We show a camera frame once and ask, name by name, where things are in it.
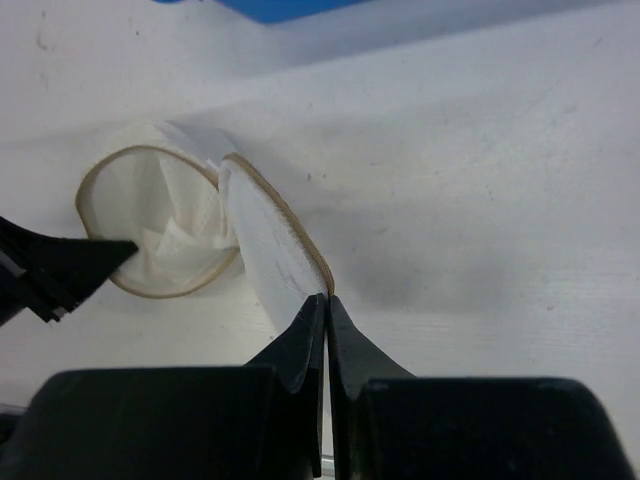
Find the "white mesh laundry bag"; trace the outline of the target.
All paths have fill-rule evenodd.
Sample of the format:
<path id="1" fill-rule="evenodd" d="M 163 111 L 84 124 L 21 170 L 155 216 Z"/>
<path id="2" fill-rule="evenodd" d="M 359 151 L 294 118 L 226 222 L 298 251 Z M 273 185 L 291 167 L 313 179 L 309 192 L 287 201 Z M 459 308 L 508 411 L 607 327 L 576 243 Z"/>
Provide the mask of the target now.
<path id="1" fill-rule="evenodd" d="M 137 253 L 112 280 L 140 297 L 192 294 L 241 260 L 282 330 L 308 297 L 335 289 L 287 202 L 219 130 L 193 136 L 169 122 L 123 128 L 81 180 L 75 207 L 88 237 L 135 243 Z"/>

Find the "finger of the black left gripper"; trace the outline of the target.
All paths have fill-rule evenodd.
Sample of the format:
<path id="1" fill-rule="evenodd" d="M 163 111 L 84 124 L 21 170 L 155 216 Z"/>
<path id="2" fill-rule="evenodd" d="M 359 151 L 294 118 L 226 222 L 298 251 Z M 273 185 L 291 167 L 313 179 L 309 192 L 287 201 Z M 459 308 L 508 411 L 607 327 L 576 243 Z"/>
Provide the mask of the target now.
<path id="1" fill-rule="evenodd" d="M 1 220 L 1 323 L 24 309 L 44 322 L 73 312 L 138 252 L 130 240 L 51 237 Z"/>

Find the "blue plastic bin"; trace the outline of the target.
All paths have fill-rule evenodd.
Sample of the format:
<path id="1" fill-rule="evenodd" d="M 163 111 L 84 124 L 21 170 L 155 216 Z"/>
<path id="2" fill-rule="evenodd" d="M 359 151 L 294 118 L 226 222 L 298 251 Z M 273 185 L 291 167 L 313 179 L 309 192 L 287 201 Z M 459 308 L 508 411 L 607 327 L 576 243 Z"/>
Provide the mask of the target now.
<path id="1" fill-rule="evenodd" d="M 155 9 L 208 22 L 240 21 L 259 26 L 342 18 L 379 1 L 148 1 Z"/>

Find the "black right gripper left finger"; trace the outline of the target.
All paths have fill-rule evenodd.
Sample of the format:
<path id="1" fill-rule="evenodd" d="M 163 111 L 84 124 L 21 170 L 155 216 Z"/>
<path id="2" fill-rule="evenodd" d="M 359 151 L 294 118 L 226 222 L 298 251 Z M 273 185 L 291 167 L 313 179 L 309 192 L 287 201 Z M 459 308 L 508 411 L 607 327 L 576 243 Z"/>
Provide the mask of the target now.
<path id="1" fill-rule="evenodd" d="M 325 297 L 312 295 L 290 326 L 243 368 L 244 475 L 321 473 Z"/>

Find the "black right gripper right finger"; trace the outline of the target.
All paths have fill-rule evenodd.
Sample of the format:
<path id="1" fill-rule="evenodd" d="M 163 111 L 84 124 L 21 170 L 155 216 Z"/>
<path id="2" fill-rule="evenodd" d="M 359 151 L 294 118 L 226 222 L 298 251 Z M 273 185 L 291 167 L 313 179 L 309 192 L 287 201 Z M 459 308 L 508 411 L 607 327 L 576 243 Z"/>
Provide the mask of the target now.
<path id="1" fill-rule="evenodd" d="M 327 346 L 334 460 L 339 479 L 416 479 L 420 380 L 329 300 Z"/>

